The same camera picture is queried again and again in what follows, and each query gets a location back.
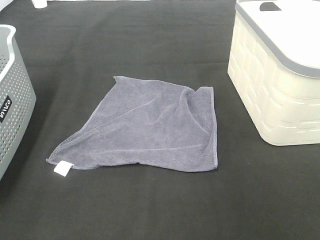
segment basket label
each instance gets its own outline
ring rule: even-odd
[[[12,101],[10,97],[7,95],[4,103],[2,104],[2,107],[0,108],[0,123],[2,123],[5,120],[5,117],[11,107]]]

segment gray lid rim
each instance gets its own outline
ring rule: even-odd
[[[266,46],[273,52],[276,58],[290,71],[311,78],[320,78],[320,68],[309,67],[301,65],[290,58],[288,58],[275,44],[274,42],[261,30],[261,28],[255,23],[255,21],[247,14],[247,12],[239,4],[241,2],[250,2],[252,0],[237,0],[235,4],[235,10],[244,18],[244,20],[252,27],[252,29],[258,34],[261,40]]]

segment basket rim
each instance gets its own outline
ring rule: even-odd
[[[9,61],[5,65],[2,72],[0,72],[0,82],[1,82],[15,61],[15,51],[14,51],[14,46],[13,46],[13,38],[16,33],[16,28],[12,25],[7,25],[7,24],[0,24],[0,28],[7,28],[10,30],[8,36],[6,37],[6,44],[7,44],[8,51],[9,51]]]

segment perforated basket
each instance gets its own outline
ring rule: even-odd
[[[21,142],[36,102],[15,32],[13,26],[0,25],[0,179]]]

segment storage box lid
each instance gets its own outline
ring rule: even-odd
[[[320,78],[320,0],[237,0],[235,9],[286,68]]]

